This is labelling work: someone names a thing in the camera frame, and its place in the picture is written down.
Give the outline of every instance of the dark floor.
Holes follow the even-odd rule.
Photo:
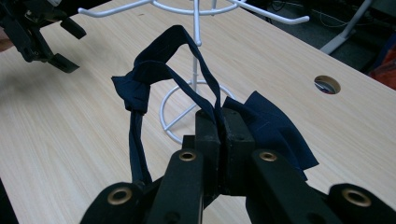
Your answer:
[[[309,22],[297,25],[285,25],[277,21],[272,21],[272,24],[316,49],[320,49],[339,35],[360,6],[342,0],[310,1],[314,3],[308,6],[306,1],[274,1],[268,5],[268,11],[291,19],[309,15]],[[331,56],[367,73],[372,69],[377,54],[394,32],[394,24],[396,23],[391,16],[369,9],[355,26],[356,33]]]

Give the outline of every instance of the blue fabric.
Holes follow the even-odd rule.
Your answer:
[[[166,64],[184,44],[188,44],[192,54],[198,59],[201,73],[216,96],[214,107]],[[210,73],[198,47],[186,30],[180,25],[172,26],[136,57],[134,69],[130,73],[124,77],[112,78],[117,94],[124,100],[125,108],[131,111],[129,143],[134,182],[142,181],[145,184],[152,182],[140,140],[142,118],[148,111],[150,85],[171,78],[212,119],[218,127],[219,139],[222,139],[224,121],[219,83]],[[257,92],[254,92],[244,105],[227,99],[226,106],[241,113],[258,146],[277,148],[302,176],[304,176],[303,169],[318,164],[292,122]]]

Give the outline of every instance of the wooden table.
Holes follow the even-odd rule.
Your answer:
[[[26,63],[15,48],[0,54],[0,176],[20,223],[78,223],[102,189],[131,181],[129,112],[110,78],[129,72],[137,54],[171,25],[192,33],[192,17],[150,5],[103,19],[73,19],[88,33],[81,40],[58,24],[42,30],[54,52],[80,65],[72,74]],[[356,184],[396,207],[395,91],[243,9],[204,17],[201,24],[200,50],[219,82],[241,102],[258,91],[298,127],[320,162],[306,172],[309,185],[327,192],[332,184]],[[191,78],[185,47],[169,64]],[[318,76],[334,78],[341,91],[319,91]],[[144,117],[143,143],[154,179],[180,148],[158,115],[174,86],[153,85]],[[174,97],[165,108],[168,119],[189,106],[187,97]],[[190,115],[174,130],[182,135],[193,128]],[[204,223],[248,223],[242,198],[220,197],[204,217]]]

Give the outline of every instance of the metal rivet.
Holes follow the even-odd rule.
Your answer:
[[[350,203],[356,204],[360,207],[368,207],[371,205],[371,200],[365,194],[355,189],[343,189],[344,198]]]
[[[132,191],[129,188],[122,187],[113,189],[107,196],[107,201],[113,205],[119,205],[128,202],[132,198]]]
[[[183,161],[193,161],[197,157],[195,153],[190,151],[181,152],[178,157]]]
[[[264,161],[276,161],[277,156],[271,152],[262,152],[260,153],[260,158]]]

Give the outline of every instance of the human hand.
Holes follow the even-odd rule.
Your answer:
[[[0,52],[9,49],[12,46],[14,46],[14,44],[12,44],[12,42],[9,40],[8,36],[3,30],[3,27],[0,27]]]

